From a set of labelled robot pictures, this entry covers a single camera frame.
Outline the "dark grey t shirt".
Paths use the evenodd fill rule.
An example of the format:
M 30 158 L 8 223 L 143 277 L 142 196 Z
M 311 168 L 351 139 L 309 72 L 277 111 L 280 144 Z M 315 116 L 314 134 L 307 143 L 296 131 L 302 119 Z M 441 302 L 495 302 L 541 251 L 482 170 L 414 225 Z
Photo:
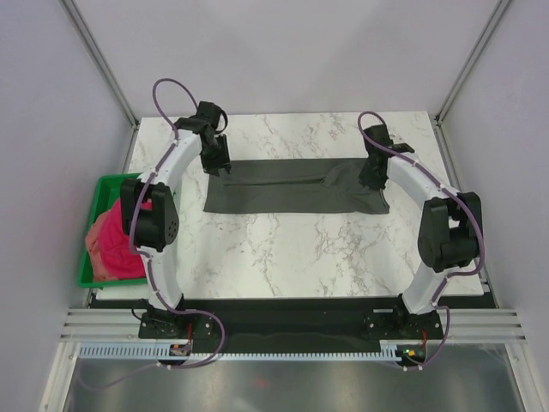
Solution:
M 383 192 L 363 186 L 360 158 L 234 161 L 210 177 L 203 210 L 223 215 L 387 215 Z

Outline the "right aluminium frame post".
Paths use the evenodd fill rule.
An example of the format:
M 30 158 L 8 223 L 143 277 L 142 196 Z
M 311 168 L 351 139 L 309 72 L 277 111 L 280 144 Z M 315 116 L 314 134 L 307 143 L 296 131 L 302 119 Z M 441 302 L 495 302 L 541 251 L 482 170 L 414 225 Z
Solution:
M 459 93 L 467 83 L 468 78 L 473 74 L 474 69 L 485 54 L 486 49 L 492 41 L 492 38 L 496 34 L 500 24 L 503 22 L 505 16 L 509 12 L 513 4 L 513 0 L 496 1 L 492 12 L 490 13 L 488 19 L 486 20 L 486 23 L 482 27 L 480 34 L 475 40 L 471 51 L 468 53 L 464 61 L 464 64 L 460 68 L 456 79 L 453 81 L 449 92 L 445 95 L 445 98 L 443 99 L 440 108 L 433 116 L 434 123 L 437 127 L 441 127 L 443 121 L 449 115 L 449 112 L 455 104 Z

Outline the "left aluminium frame post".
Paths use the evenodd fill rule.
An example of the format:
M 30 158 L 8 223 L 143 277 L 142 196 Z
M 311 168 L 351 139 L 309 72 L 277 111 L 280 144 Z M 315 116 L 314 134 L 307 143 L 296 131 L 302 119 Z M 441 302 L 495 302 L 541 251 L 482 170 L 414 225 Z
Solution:
M 99 72 L 101 78 L 109 89 L 112 98 L 116 101 L 124 117 L 130 123 L 130 127 L 133 130 L 136 130 L 139 126 L 139 120 L 135 115 L 134 110 L 131 108 L 129 101 L 124 94 L 124 91 L 122 90 L 117 78 L 115 77 L 110 65 L 108 64 L 104 53 L 100 49 L 99 43 L 94 37 L 94 34 L 87 24 L 76 1 L 60 0 L 59 4 L 63 8 L 65 14 L 68 16 L 70 23 L 76 30 L 76 33 L 80 38 L 82 44 L 84 45 L 89 57 L 92 59 L 97 71 Z

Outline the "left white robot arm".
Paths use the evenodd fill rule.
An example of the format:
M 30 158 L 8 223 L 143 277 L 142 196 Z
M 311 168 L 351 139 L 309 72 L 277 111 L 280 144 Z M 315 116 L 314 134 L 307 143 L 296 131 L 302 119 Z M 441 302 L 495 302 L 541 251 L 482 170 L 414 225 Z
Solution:
M 218 177 L 222 171 L 230 172 L 226 135 L 216 127 L 215 121 L 198 115 L 179 118 L 172 123 L 171 141 L 156 165 L 136 179 L 126 179 L 120 187 L 123 230 L 129 236 L 130 251 L 143 262 L 149 305 L 165 310 L 158 326 L 169 337 L 182 336 L 189 324 L 178 307 L 184 293 L 178 285 L 172 250 L 179 232 L 173 191 L 196 158 L 206 174 Z

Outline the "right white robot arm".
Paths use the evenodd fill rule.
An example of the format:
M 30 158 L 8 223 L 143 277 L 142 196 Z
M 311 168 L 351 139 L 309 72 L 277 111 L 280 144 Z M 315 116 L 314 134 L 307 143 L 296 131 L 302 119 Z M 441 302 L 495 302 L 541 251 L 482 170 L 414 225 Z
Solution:
M 421 208 L 417 247 L 421 263 L 401 295 L 405 309 L 393 316 L 395 332 L 413 337 L 424 327 L 422 315 L 432 312 L 450 278 L 473 276 L 481 267 L 463 272 L 474 260 L 484 263 L 485 246 L 480 197 L 444 185 L 415 154 L 369 154 L 359 181 L 370 189 L 399 185 Z

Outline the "green plastic bin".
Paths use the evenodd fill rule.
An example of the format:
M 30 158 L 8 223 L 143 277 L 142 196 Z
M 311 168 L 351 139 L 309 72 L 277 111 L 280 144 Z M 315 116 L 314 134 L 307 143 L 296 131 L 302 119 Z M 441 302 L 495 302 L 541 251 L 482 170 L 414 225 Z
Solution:
M 109 210 L 119 199 L 123 230 L 129 236 L 130 251 L 141 259 L 142 256 L 135 253 L 136 249 L 145 246 L 150 248 L 151 252 L 165 252 L 167 247 L 176 239 L 179 229 L 174 193 L 168 190 L 166 184 L 152 183 L 142 199 L 138 215 L 134 215 L 136 201 L 143 186 L 144 182 L 138 173 L 101 177 L 95 188 L 88 219 L 89 231 L 97 217 Z M 146 277 L 129 281 L 94 282 L 85 239 L 76 281 L 81 288 L 135 286 L 147 282 Z

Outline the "pink t shirt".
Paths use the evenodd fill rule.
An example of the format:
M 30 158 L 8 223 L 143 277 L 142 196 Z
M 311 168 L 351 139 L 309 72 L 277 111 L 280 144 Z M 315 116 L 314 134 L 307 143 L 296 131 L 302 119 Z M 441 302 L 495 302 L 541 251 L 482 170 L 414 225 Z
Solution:
M 129 236 L 122 225 L 121 203 L 100 214 L 85 237 L 94 282 L 144 279 L 142 259 L 130 251 Z

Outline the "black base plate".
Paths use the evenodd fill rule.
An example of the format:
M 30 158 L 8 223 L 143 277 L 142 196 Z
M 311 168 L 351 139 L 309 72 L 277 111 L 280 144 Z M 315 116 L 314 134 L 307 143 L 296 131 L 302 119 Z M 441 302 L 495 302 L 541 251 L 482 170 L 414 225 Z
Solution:
M 149 306 L 141 339 L 184 339 L 229 349 L 374 349 L 383 341 L 434 342 L 436 312 L 411 315 L 400 298 L 186 300 L 181 314 Z

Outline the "aluminium frame post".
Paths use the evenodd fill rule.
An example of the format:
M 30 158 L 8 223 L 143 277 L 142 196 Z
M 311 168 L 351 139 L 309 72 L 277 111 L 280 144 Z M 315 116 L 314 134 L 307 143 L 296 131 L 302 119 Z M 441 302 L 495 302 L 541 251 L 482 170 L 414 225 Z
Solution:
M 468 53 L 464 61 L 464 64 L 460 68 L 456 79 L 453 81 L 449 92 L 445 95 L 445 98 L 443 99 L 440 108 L 433 116 L 434 123 L 437 127 L 441 127 L 443 121 L 449 115 L 449 112 L 455 104 L 459 93 L 467 83 L 468 78 L 473 74 L 474 69 L 485 54 L 486 49 L 492 41 L 492 38 L 496 34 L 500 24 L 503 22 L 505 16 L 509 12 L 513 4 L 513 0 L 496 1 L 492 12 L 490 13 L 488 19 L 486 20 L 486 23 L 482 27 L 480 34 L 475 40 L 471 51 Z
M 122 90 L 117 78 L 115 77 L 110 65 L 108 64 L 104 53 L 100 49 L 99 43 L 94 37 L 94 34 L 87 24 L 76 1 L 60 0 L 59 4 L 63 8 L 65 14 L 68 16 L 70 23 L 76 30 L 76 33 L 80 38 L 82 44 L 84 45 L 89 57 L 92 59 L 97 71 L 99 72 L 101 78 L 109 89 L 112 98 L 116 101 L 124 117 L 130 123 L 130 127 L 133 130 L 136 130 L 139 126 L 139 120 L 135 115 L 134 110 L 131 108 L 129 101 L 124 94 L 124 91 Z

